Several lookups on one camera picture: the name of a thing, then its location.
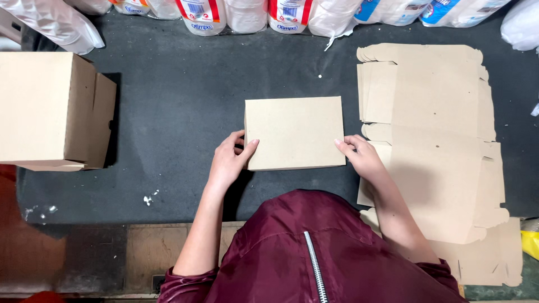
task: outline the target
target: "worktable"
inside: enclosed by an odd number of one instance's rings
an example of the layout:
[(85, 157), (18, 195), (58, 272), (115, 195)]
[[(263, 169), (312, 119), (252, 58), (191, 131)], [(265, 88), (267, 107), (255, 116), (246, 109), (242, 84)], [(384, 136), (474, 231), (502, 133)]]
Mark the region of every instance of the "worktable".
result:
[[(118, 84), (108, 167), (76, 173), (19, 168), (22, 216), (33, 208), (31, 223), (192, 222), (215, 148), (243, 128), (244, 100), (341, 96), (345, 135), (361, 133), (356, 49), (378, 43), (466, 44), (483, 52), (502, 143), (503, 206), (512, 216), (539, 216), (539, 117), (530, 115), (539, 91), (539, 58), (501, 39), (507, 9), (469, 29), (427, 28), (418, 21), (405, 27), (363, 25), (326, 52), (327, 38), (269, 28), (254, 35), (199, 37), (182, 20), (115, 11), (96, 17), (106, 47), (84, 57)], [(244, 171), (225, 197), (224, 220), (247, 220), (263, 201), (296, 188), (330, 191), (359, 209), (358, 183), (350, 163)], [(150, 206), (144, 196), (152, 197)], [(53, 205), (57, 211), (50, 213)]]

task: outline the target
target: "yellow plastic bag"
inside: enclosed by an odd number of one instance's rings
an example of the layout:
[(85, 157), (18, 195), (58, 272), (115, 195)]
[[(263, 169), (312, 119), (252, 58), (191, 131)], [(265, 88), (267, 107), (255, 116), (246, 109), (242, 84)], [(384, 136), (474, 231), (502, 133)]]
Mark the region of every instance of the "yellow plastic bag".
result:
[(522, 250), (539, 260), (539, 232), (521, 230)]

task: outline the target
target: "person's left hand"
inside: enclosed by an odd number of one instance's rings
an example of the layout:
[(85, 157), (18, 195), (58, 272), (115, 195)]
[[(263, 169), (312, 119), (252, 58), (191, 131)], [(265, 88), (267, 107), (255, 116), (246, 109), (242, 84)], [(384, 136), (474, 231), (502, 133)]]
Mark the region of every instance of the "person's left hand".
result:
[(244, 145), (244, 140), (240, 138), (244, 134), (244, 130), (233, 132), (215, 149), (208, 185), (227, 191), (230, 185), (238, 178), (239, 173), (247, 160), (253, 155), (259, 142), (258, 139), (252, 140), (244, 149), (234, 147), (235, 144)]

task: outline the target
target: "silver zipper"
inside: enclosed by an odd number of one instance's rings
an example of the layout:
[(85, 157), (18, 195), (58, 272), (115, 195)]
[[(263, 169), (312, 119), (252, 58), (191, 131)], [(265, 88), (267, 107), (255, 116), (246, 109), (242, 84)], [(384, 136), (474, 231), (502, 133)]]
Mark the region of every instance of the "silver zipper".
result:
[(303, 234), (305, 235), (305, 240), (307, 241), (310, 261), (313, 263), (314, 279), (316, 280), (316, 288), (318, 289), (320, 303), (328, 303), (329, 301), (328, 297), (326, 296), (326, 289), (324, 288), (324, 281), (322, 281), (322, 273), (320, 272), (320, 267), (318, 266), (316, 253), (314, 252), (313, 242), (310, 240), (310, 235), (308, 231), (303, 232)]

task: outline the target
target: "cardboard box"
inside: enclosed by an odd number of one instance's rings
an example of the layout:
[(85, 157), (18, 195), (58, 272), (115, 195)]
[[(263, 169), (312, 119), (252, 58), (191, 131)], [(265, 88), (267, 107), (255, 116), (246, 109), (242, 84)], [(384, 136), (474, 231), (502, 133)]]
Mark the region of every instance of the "cardboard box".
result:
[[(382, 236), (374, 208), (362, 210), (361, 219)], [(462, 285), (518, 286), (522, 283), (520, 219), (488, 229), (483, 240), (453, 244), (429, 240), (438, 258), (447, 261), (451, 274)]]
[[(429, 240), (466, 244), (509, 219), (482, 54), (465, 45), (358, 49), (362, 133)], [(374, 206), (361, 179), (358, 204)]]
[(0, 163), (32, 170), (102, 168), (116, 85), (67, 52), (0, 53)]
[(245, 100), (245, 142), (259, 139), (249, 170), (345, 165), (341, 97)]

